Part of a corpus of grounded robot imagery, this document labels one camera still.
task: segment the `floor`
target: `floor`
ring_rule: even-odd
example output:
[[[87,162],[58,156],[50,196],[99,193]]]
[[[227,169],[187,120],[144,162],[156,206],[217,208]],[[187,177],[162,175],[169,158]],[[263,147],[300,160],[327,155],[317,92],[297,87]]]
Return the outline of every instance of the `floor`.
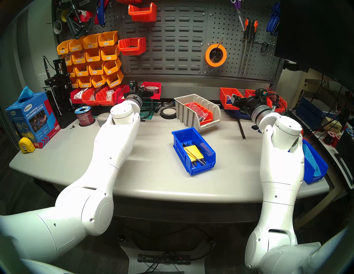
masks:
[[[10,215],[26,210],[54,206],[55,199],[34,184],[33,179],[8,167],[17,149],[0,133],[3,151],[0,158],[0,214]],[[294,217],[313,207],[321,197],[301,199],[295,206]],[[334,236],[346,223],[350,203],[346,197],[333,202],[317,218],[296,231],[299,243],[319,241],[322,244]],[[131,237],[140,249],[193,250],[206,236],[195,229],[161,237],[146,239],[130,230],[134,228],[150,238],[184,228],[185,224],[114,218],[108,230],[97,237],[87,236],[78,246],[53,262],[53,265],[76,274],[128,272],[128,257],[119,246],[120,235]],[[206,274],[255,273],[244,265],[244,252],[248,236],[256,223],[201,225],[216,240],[215,248],[205,259]]]

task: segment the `gray storage bin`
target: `gray storage bin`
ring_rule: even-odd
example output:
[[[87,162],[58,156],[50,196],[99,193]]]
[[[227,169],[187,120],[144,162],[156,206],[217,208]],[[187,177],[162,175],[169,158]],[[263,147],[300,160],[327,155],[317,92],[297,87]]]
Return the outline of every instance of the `gray storage bin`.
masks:
[[[190,128],[194,127],[197,131],[201,131],[221,122],[221,111],[219,106],[197,94],[176,97],[175,101],[177,119],[179,119],[182,123]],[[201,126],[197,113],[185,106],[185,104],[191,102],[196,102],[210,110],[213,113],[213,121]]]

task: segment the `purple scissors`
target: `purple scissors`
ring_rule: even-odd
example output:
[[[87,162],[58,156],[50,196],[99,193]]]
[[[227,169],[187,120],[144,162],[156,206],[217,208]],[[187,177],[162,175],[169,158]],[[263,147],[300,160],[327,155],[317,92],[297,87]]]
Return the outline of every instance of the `purple scissors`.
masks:
[[[243,31],[245,31],[244,24],[242,22],[242,16],[241,16],[241,0],[230,0],[232,4],[234,4],[237,15],[239,16],[240,24],[242,26]]]

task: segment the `screwdriver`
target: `screwdriver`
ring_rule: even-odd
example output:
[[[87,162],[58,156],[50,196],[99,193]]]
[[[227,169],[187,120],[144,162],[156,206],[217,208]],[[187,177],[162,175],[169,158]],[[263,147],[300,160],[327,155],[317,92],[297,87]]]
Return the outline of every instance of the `screwdriver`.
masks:
[[[255,40],[255,37],[256,37],[257,27],[258,27],[258,21],[257,21],[257,20],[254,20],[254,21],[252,22],[251,30],[250,30],[250,40],[251,40],[251,44],[250,44],[250,50],[248,51],[247,60],[246,60],[246,65],[245,65],[245,70],[244,70],[243,76],[245,75],[245,72],[246,72],[247,63],[248,63],[248,57],[250,57],[251,48],[252,48],[252,43],[253,43],[253,41]]]
[[[249,18],[247,18],[245,20],[244,49],[242,51],[241,63],[240,63],[240,68],[239,68],[239,76],[241,75],[243,62],[245,60],[245,54],[246,54],[246,48],[247,48],[247,40],[249,38],[250,27],[251,27],[251,20]]]

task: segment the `blue cleaning cloth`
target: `blue cleaning cloth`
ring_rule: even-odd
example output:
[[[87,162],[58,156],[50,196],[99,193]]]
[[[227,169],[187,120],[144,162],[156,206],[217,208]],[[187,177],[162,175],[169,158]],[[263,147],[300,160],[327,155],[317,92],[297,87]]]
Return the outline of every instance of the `blue cleaning cloth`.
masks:
[[[50,127],[50,129],[54,128],[54,124],[55,124],[55,116],[54,113],[52,112],[51,115],[49,115],[48,119],[47,119],[47,124]]]
[[[19,103],[22,103],[22,102],[27,101],[28,99],[30,99],[32,96],[33,96],[33,91],[31,91],[29,89],[29,87],[25,86],[17,101]]]
[[[302,150],[304,151],[304,155],[305,155],[306,160],[315,169],[315,174],[313,176],[314,177],[320,176],[321,175],[320,168],[318,167],[318,164],[316,163],[315,158],[313,158],[312,153],[306,144],[302,144]]]

